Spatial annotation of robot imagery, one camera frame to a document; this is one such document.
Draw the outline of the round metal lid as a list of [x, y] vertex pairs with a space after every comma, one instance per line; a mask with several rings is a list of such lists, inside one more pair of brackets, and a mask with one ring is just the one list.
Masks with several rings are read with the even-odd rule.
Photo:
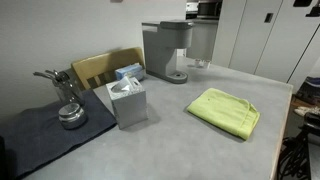
[[87, 116], [78, 103], [70, 103], [63, 106], [59, 111], [59, 121], [64, 129], [75, 129], [84, 124]]

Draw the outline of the black tripod stand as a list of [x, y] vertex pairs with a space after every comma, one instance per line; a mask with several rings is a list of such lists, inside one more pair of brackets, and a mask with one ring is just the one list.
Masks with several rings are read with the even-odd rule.
[[298, 180], [311, 180], [308, 136], [320, 137], [320, 115], [306, 113], [300, 133], [296, 137], [282, 140], [284, 149], [280, 151], [276, 180], [296, 177]]

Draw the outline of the blue wipes box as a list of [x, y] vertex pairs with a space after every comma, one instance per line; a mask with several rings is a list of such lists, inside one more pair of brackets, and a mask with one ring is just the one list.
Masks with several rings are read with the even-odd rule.
[[137, 80], [142, 80], [144, 77], [143, 67], [139, 63], [135, 63], [115, 71], [116, 78], [121, 80], [123, 77], [135, 77]]

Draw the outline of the coffee pod cup near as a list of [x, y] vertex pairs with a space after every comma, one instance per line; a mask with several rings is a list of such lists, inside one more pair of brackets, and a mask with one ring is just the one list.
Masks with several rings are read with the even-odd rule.
[[204, 60], [204, 68], [205, 69], [208, 69], [209, 67], [210, 67], [210, 65], [211, 65], [211, 61], [210, 60]]

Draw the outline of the grey tissue box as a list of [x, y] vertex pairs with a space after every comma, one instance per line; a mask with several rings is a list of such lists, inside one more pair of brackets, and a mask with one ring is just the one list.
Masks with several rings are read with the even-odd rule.
[[148, 119], [146, 91], [135, 77], [124, 77], [106, 88], [120, 129]]

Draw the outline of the coffee pod cup far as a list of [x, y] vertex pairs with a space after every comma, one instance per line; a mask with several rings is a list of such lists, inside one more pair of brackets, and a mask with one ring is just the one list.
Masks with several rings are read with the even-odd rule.
[[200, 59], [195, 59], [194, 64], [196, 67], [201, 67], [201, 60]]

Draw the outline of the coffee pod cup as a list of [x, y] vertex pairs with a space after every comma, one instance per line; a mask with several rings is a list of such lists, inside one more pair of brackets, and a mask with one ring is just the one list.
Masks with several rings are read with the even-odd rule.
[[200, 59], [195, 59], [194, 64], [196, 67], [201, 67], [201, 60]]
[[210, 65], [211, 65], [211, 61], [210, 60], [204, 60], [204, 68], [205, 69], [208, 69], [209, 67], [210, 67]]

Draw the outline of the grey pod coffee machine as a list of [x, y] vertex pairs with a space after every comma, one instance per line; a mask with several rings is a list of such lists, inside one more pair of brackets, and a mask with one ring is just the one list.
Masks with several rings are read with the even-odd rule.
[[177, 50], [191, 46], [193, 23], [187, 20], [142, 23], [146, 73], [174, 84], [184, 84], [188, 75], [177, 70]]

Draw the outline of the wooden chair back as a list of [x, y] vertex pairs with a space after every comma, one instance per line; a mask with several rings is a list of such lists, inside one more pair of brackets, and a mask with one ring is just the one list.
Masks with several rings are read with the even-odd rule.
[[88, 57], [71, 63], [83, 88], [93, 89], [89, 83], [93, 79], [97, 87], [116, 79], [114, 71], [131, 64], [144, 65], [143, 52], [140, 47], [111, 51], [108, 53]]

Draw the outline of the yellow-green cloth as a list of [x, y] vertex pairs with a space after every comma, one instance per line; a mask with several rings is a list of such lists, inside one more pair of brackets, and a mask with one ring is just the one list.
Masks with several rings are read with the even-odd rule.
[[187, 107], [191, 114], [248, 140], [260, 118], [260, 112], [246, 99], [209, 88]]

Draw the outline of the dark blue cloth mat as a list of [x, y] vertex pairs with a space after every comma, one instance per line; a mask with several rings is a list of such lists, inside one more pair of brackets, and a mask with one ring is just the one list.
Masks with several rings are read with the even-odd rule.
[[22, 111], [0, 124], [9, 179], [19, 179], [82, 146], [117, 125], [93, 90], [82, 92], [87, 121], [66, 130], [59, 122], [59, 101]]

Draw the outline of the black microwave oven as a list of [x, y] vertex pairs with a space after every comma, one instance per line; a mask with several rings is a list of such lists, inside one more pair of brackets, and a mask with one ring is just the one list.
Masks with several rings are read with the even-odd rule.
[[218, 18], [221, 13], [222, 0], [199, 0], [198, 18]]

